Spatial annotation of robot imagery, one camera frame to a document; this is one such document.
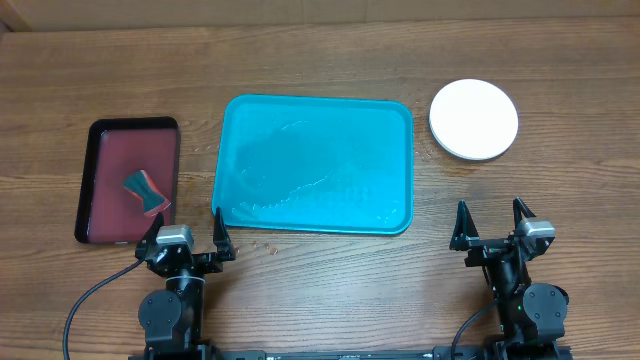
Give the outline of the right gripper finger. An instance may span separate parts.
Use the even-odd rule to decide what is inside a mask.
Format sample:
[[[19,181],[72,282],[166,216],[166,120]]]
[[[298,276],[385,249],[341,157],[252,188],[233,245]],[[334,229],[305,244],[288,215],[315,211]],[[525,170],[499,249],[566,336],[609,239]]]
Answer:
[[[479,234],[464,200],[457,206],[456,223],[449,244],[450,249],[470,249],[480,240]]]
[[[534,218],[535,214],[529,209],[521,197],[513,200],[513,218],[515,223],[520,223],[525,218]]]

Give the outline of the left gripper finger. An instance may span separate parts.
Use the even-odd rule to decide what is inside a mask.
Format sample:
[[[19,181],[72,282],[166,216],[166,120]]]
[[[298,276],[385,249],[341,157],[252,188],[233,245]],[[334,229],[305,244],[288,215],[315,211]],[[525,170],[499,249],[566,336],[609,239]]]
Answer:
[[[217,207],[214,212],[212,240],[213,244],[216,247],[216,255],[219,261],[235,260],[235,247],[233,246],[231,238],[226,229],[220,207]]]
[[[160,230],[160,228],[164,225],[164,216],[162,213],[158,213],[154,220],[143,235],[142,239],[137,243],[136,248],[146,248],[149,245],[153,245],[156,243],[156,237]]]

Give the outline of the red and green sponge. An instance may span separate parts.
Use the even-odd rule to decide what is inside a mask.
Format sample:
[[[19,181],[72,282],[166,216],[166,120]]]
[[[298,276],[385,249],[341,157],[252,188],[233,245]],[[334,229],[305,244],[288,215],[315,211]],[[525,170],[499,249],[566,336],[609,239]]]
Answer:
[[[123,187],[141,201],[143,214],[147,217],[156,216],[171,205],[170,200],[160,192],[145,170],[138,170],[129,175],[124,180]]]

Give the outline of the white plate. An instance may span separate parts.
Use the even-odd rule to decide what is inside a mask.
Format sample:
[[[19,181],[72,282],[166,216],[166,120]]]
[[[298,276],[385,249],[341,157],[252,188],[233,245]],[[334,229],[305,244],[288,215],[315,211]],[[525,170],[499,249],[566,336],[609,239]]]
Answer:
[[[429,108],[429,127],[448,153],[485,161],[506,152],[519,130],[519,115],[507,93],[478,79],[461,79],[442,87]]]

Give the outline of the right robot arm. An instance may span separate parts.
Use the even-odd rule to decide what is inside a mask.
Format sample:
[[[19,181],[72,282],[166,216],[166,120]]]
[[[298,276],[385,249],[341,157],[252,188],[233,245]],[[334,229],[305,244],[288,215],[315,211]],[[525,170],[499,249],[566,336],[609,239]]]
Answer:
[[[450,359],[570,359],[565,335],[568,293],[552,284],[534,283],[526,263],[546,253],[555,239],[552,223],[536,216],[524,201],[513,200],[514,229],[504,238],[482,240],[466,202],[457,206],[449,248],[463,251],[467,267],[479,267],[492,292],[492,302],[473,314],[456,332],[445,355]],[[495,310],[501,333],[480,346],[462,349],[466,329]]]

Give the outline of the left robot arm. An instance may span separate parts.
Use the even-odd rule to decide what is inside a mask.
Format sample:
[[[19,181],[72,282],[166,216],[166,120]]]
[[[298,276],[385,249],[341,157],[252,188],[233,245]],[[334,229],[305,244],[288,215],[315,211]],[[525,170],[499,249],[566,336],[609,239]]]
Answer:
[[[165,287],[141,302],[138,320],[145,331],[145,359],[220,359],[202,338],[205,276],[221,273],[236,250],[219,209],[214,212],[214,252],[195,253],[187,225],[164,224],[161,214],[136,245],[135,257],[165,280]]]

